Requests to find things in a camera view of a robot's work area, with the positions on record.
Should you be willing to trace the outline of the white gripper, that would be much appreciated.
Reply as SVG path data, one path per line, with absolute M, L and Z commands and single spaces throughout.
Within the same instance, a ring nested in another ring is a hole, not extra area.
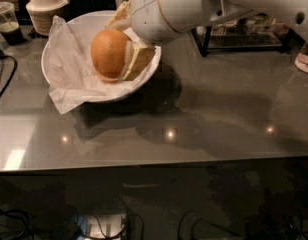
M 180 36 L 164 18 L 159 0 L 124 1 L 107 22 L 106 29 L 124 31 L 130 26 L 140 39 L 151 44 L 161 45 Z M 135 80 L 152 61 L 155 47 L 143 41 L 127 42 L 120 80 Z

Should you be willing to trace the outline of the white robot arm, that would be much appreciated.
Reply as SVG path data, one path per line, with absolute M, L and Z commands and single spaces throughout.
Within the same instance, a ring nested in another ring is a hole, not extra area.
M 161 44 L 198 26 L 214 26 L 258 13 L 281 20 L 308 44 L 308 0 L 129 0 L 107 23 Z

